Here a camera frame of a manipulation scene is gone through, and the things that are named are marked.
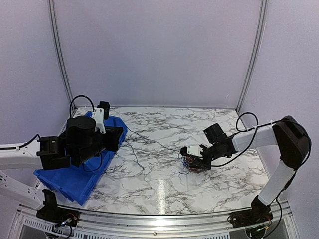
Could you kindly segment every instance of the blue plastic bin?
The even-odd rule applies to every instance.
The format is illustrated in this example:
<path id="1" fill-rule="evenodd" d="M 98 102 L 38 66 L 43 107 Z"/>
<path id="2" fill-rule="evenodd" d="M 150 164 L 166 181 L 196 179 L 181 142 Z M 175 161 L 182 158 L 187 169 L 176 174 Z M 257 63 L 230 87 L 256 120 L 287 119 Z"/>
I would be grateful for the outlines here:
<path id="1" fill-rule="evenodd" d="M 119 139 L 119 147 L 125 140 L 127 127 L 119 117 L 109 116 L 104 121 L 105 126 L 122 127 L 123 133 Z M 56 170 L 36 170 L 35 176 L 50 190 L 60 192 L 64 197 L 71 201 L 77 201 L 83 205 L 90 196 L 93 188 L 99 181 L 104 170 L 110 165 L 115 152 L 103 151 L 103 164 L 99 170 L 94 172 L 85 172 L 83 167 L 75 167 L 71 165 L 69 168 L 61 168 Z M 91 171 L 100 166 L 100 157 L 94 157 L 85 162 L 85 170 Z"/>

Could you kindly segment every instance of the marble tabletop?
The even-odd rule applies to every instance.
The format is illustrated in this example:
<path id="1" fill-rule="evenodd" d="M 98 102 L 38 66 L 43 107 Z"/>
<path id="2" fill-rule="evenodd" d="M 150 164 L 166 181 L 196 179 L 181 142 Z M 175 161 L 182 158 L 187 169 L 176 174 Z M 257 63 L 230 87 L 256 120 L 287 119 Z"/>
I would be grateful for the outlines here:
<path id="1" fill-rule="evenodd" d="M 79 108 L 75 116 L 88 110 Z M 61 197 L 59 203 L 127 214 L 218 212 L 250 206 L 268 181 L 254 150 L 224 167 L 181 174 L 188 170 L 178 158 L 180 148 L 209 145 L 203 130 L 214 123 L 219 123 L 227 135 L 235 133 L 238 115 L 234 110 L 119 107 L 111 108 L 110 115 L 120 117 L 130 130 L 145 138 L 128 131 L 126 141 L 83 207 Z M 212 164 L 228 160 L 221 158 Z"/>

